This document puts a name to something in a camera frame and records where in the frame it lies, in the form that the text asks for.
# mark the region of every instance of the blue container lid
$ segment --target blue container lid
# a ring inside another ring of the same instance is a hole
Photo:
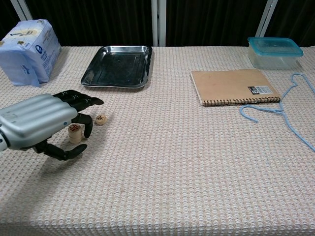
[[[303,51],[289,38],[249,37],[248,42],[259,56],[301,57]]]

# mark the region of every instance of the robot finger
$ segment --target robot finger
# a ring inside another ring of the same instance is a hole
[[[54,97],[60,98],[64,102],[65,99],[71,98],[72,96],[80,95],[81,93],[75,90],[67,90],[53,95]]]
[[[87,148],[86,144],[81,144],[70,151],[64,151],[53,144],[47,143],[47,140],[44,140],[33,147],[36,153],[43,152],[47,156],[53,157],[60,161],[67,161],[73,159],[77,157],[79,154],[81,154],[86,148]]]
[[[71,120],[72,123],[85,124],[84,137],[88,138],[93,129],[93,119],[89,115],[78,113],[77,117]]]
[[[86,109],[89,106],[93,105],[102,105],[104,102],[97,97],[89,97],[85,94],[79,96],[77,99],[68,102],[70,107],[75,108],[78,112]]]

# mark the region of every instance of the table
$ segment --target table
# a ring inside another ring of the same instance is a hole
[[[84,153],[58,161],[33,150],[0,158],[1,235],[314,235],[315,153],[282,116],[240,106],[202,107],[192,70],[252,68],[246,47],[154,47],[143,89],[80,84],[99,47],[63,47],[51,81],[14,87],[0,71],[0,107],[74,89],[104,100]],[[315,85],[315,48],[299,59]],[[283,94],[291,70],[262,70]],[[301,78],[283,101],[315,145],[315,96]],[[276,108],[277,104],[258,106]],[[50,142],[75,145],[67,130]]]

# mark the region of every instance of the notebook label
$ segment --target notebook label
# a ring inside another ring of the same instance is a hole
[[[268,86],[249,86],[248,87],[253,95],[259,94],[272,94],[272,91]]]

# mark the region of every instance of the black curtain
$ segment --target black curtain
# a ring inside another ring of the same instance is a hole
[[[20,21],[10,0],[0,0],[0,40]]]
[[[278,0],[265,37],[287,37],[300,47],[315,46],[315,0]]]
[[[167,0],[167,46],[248,46],[267,0]]]
[[[26,0],[62,46],[153,44],[150,0]]]

